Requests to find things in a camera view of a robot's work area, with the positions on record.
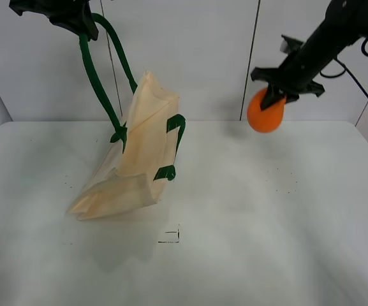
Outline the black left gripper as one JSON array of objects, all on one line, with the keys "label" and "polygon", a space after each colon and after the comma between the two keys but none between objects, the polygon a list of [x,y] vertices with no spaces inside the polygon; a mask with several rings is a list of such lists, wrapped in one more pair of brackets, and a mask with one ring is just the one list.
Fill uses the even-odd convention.
[{"label": "black left gripper", "polygon": [[85,34],[90,40],[98,39],[88,0],[10,0],[9,7],[19,16],[24,12],[41,14],[55,26]]}]

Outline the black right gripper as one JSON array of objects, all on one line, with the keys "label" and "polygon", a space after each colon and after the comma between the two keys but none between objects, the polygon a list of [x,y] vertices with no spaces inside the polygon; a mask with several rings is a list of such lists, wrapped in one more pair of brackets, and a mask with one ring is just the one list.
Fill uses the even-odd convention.
[{"label": "black right gripper", "polygon": [[287,103],[291,103],[297,101],[301,94],[314,94],[319,97],[325,92],[324,87],[309,76],[305,65],[297,61],[304,42],[285,35],[282,38],[280,51],[287,57],[281,65],[277,68],[255,67],[250,73],[252,81],[267,83],[266,93],[260,103],[261,111],[283,98],[286,98]]}]

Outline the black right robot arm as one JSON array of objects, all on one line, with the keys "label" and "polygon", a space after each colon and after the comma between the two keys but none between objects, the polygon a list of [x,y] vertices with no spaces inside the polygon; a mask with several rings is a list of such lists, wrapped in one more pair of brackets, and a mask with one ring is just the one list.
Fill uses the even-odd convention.
[{"label": "black right robot arm", "polygon": [[325,90],[314,81],[320,71],[348,46],[368,38],[368,1],[331,1],[323,22],[306,41],[282,36],[281,52],[286,59],[276,68],[254,68],[253,81],[268,84],[260,98],[260,110],[278,101],[287,103],[301,94],[321,96]]}]

